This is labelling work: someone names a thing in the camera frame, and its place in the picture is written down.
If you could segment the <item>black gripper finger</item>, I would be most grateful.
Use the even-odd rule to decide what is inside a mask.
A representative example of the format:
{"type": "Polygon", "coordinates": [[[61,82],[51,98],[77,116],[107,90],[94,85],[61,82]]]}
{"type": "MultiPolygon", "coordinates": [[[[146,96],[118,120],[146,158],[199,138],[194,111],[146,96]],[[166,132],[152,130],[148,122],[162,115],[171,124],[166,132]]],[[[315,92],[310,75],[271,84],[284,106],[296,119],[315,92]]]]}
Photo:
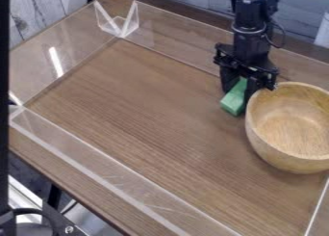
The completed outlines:
{"type": "Polygon", "coordinates": [[[239,72],[234,68],[223,66],[220,68],[220,77],[223,91],[228,92],[239,82],[239,72]]]}
{"type": "Polygon", "coordinates": [[[262,89],[262,82],[256,77],[250,77],[247,79],[247,89],[244,92],[244,101],[248,102],[251,96],[256,91],[262,89]]]}

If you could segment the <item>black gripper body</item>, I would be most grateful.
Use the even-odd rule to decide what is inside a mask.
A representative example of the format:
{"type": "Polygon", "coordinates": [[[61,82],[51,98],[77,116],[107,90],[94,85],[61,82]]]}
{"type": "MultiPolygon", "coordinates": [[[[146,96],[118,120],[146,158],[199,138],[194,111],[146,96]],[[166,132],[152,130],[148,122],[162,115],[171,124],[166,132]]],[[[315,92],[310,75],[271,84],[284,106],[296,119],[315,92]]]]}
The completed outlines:
{"type": "Polygon", "coordinates": [[[279,69],[270,59],[270,32],[274,29],[267,24],[262,28],[243,28],[234,25],[235,40],[232,44],[219,42],[215,45],[216,56],[214,63],[234,68],[239,77],[256,77],[262,82],[262,89],[275,89],[279,69]]]}

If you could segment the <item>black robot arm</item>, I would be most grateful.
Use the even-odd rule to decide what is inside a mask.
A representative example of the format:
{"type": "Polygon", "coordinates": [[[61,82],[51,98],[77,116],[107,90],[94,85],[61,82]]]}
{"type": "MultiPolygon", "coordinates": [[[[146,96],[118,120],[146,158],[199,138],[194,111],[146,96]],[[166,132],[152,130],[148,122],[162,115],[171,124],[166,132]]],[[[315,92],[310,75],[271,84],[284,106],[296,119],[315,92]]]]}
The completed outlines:
{"type": "Polygon", "coordinates": [[[279,0],[232,0],[235,21],[234,43],[219,42],[215,46],[214,63],[220,66],[222,86],[228,93],[242,78],[247,79],[243,102],[263,88],[275,88],[279,68],[270,55],[274,44],[279,0]]]}

